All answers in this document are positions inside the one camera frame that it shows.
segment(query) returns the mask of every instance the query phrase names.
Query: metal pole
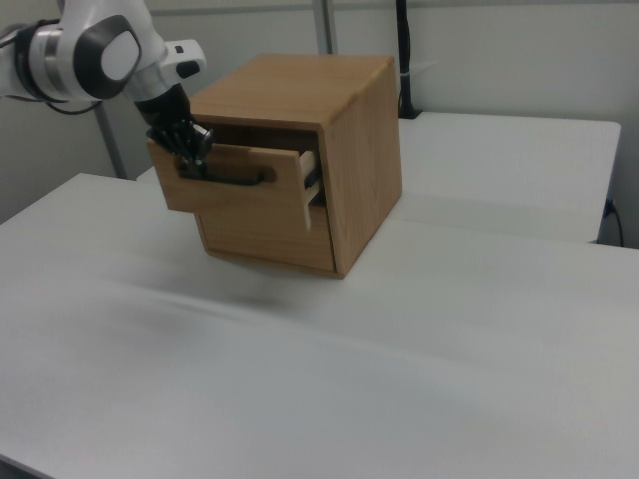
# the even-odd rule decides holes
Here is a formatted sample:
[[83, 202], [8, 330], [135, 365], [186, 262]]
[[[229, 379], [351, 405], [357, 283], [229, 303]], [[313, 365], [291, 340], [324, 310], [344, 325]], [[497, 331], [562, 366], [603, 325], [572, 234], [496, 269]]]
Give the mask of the metal pole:
[[321, 54], [337, 54], [337, 30], [332, 0], [312, 0], [316, 20], [318, 51]]
[[[65, 0], [57, 0], [57, 2], [60, 12], [64, 12]], [[96, 116], [98, 128], [100, 128], [100, 133], [102, 134], [102, 139], [104, 140], [104, 145], [107, 148], [107, 153], [109, 154], [111, 165], [113, 166], [113, 171], [115, 172], [116, 177], [123, 180], [128, 180], [129, 177], [127, 176], [127, 171], [124, 167], [124, 162], [122, 161], [122, 155], [120, 155], [120, 150], [118, 149], [118, 144], [116, 143], [116, 137], [113, 135], [113, 130], [111, 128], [111, 124], [109, 123], [109, 117], [107, 115], [107, 110], [104, 108], [104, 104], [98, 106], [94, 110], [94, 114]]]

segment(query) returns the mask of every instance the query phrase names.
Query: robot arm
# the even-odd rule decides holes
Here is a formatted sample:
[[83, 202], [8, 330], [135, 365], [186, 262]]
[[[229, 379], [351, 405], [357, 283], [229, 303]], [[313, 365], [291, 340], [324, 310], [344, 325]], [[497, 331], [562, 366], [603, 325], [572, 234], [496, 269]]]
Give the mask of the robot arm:
[[195, 123], [180, 82], [204, 68], [194, 40], [162, 40], [143, 0], [67, 0], [60, 20], [0, 31], [0, 97], [55, 104], [124, 92], [148, 136], [202, 173], [213, 134]]

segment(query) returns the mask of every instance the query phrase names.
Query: cabinet side panel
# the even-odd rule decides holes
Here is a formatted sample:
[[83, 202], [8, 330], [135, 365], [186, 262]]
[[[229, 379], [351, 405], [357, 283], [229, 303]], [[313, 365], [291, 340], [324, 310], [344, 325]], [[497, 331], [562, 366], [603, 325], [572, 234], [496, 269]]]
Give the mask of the cabinet side panel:
[[347, 274], [401, 197], [394, 65], [320, 133], [337, 271]]

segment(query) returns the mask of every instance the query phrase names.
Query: cabinet top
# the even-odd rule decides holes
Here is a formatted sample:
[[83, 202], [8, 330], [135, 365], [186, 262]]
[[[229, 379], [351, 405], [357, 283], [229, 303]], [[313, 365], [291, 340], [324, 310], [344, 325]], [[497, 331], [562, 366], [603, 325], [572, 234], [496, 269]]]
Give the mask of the cabinet top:
[[199, 122], [323, 130], [393, 57], [259, 55], [191, 99]]

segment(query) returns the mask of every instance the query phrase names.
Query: wooden panel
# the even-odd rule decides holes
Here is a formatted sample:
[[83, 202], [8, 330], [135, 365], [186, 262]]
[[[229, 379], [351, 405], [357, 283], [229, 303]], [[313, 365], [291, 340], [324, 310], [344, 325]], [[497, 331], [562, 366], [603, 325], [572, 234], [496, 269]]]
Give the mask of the wooden panel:
[[266, 218], [251, 224], [239, 223], [236, 212], [230, 209], [199, 214], [198, 221], [206, 240], [205, 248], [211, 254], [335, 271], [326, 207], [310, 206], [309, 212], [308, 231], [291, 229]]
[[348, 273], [401, 196], [395, 73], [388, 64], [319, 134], [337, 271]]
[[304, 188], [304, 177], [315, 162], [311, 152], [300, 157], [286, 150], [214, 145], [207, 157], [210, 169], [226, 168], [231, 175], [267, 174], [259, 185], [237, 186], [180, 178], [172, 155], [153, 143], [149, 149], [171, 210], [210, 212], [224, 218], [227, 229], [256, 223], [283, 225], [287, 230], [311, 227]]
[[326, 128], [391, 57], [260, 55], [191, 99], [199, 122]]

